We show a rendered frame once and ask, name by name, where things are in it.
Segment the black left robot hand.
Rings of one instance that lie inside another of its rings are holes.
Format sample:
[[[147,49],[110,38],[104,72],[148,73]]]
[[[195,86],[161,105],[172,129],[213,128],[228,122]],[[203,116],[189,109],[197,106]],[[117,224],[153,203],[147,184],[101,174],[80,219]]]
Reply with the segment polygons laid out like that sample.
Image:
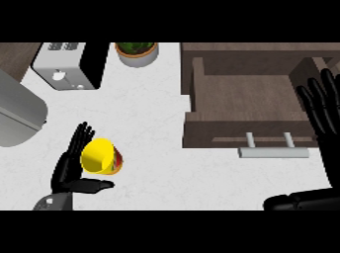
[[[59,157],[52,176],[52,190],[59,193],[96,194],[105,189],[116,187],[113,181],[87,179],[82,177],[83,168],[80,163],[82,151],[92,141],[95,130],[87,123],[77,126],[68,149]]]

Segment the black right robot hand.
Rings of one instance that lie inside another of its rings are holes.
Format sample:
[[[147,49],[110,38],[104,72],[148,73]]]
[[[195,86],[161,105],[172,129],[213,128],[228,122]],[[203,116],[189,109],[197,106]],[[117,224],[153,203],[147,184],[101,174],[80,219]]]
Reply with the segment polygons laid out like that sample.
[[[321,70],[321,80],[297,86],[314,127],[325,174],[331,187],[269,197],[266,211],[340,211],[340,74]]]

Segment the brown wooden drawer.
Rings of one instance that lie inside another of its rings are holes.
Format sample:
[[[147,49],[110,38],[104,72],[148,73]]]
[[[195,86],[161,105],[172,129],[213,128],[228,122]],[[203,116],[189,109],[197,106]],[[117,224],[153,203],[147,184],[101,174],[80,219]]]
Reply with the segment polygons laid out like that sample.
[[[289,133],[296,146],[314,147],[317,137],[296,87],[317,78],[325,67],[324,59],[311,57],[289,75],[209,75],[204,60],[197,57],[182,146],[246,147],[252,136],[260,147],[284,147]]]

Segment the large grey appliance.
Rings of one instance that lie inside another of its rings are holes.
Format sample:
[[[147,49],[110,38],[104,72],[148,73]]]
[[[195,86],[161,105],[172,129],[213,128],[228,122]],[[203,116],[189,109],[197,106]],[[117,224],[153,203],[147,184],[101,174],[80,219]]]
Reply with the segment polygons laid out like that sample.
[[[12,147],[30,140],[48,116],[45,100],[0,69],[0,146]]]

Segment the brown wooden cabinet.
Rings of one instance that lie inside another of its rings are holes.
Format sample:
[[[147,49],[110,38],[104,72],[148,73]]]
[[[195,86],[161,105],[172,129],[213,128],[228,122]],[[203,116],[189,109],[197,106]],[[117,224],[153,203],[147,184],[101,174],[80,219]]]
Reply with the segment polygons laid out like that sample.
[[[189,94],[192,60],[201,58],[207,75],[289,75],[305,58],[328,67],[340,62],[340,42],[182,42],[181,94]]]

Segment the white and black toaster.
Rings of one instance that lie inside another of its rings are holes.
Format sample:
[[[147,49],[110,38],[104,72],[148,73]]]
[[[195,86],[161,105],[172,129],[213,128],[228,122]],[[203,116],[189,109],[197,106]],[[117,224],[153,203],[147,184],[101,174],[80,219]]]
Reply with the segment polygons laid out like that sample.
[[[45,42],[31,67],[59,90],[98,90],[110,42]]]

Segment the potted green plant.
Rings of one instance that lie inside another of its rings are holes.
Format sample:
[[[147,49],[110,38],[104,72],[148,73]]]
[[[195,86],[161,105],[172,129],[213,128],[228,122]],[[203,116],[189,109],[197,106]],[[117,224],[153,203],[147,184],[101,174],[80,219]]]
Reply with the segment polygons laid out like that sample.
[[[123,63],[136,68],[153,64],[160,55],[157,42],[117,42],[116,49]]]

